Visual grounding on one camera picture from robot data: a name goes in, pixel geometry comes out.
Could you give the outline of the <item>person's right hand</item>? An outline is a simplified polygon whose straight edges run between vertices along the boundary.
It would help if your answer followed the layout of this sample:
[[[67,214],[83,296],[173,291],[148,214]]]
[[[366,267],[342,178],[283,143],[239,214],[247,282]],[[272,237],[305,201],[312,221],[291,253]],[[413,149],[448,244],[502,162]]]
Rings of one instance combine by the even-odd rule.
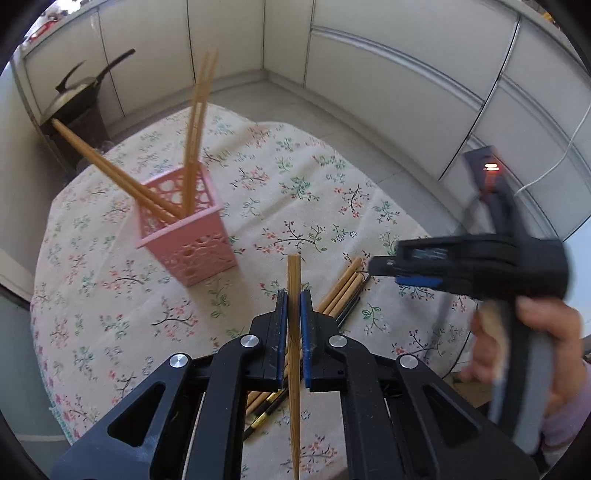
[[[547,413],[588,417],[590,372],[583,360],[579,312],[558,299],[520,297],[517,314],[525,326],[552,337],[554,374]],[[470,364],[462,371],[462,377],[491,383],[497,377],[502,347],[493,335],[492,317],[485,308],[474,314],[471,329],[476,341]]]

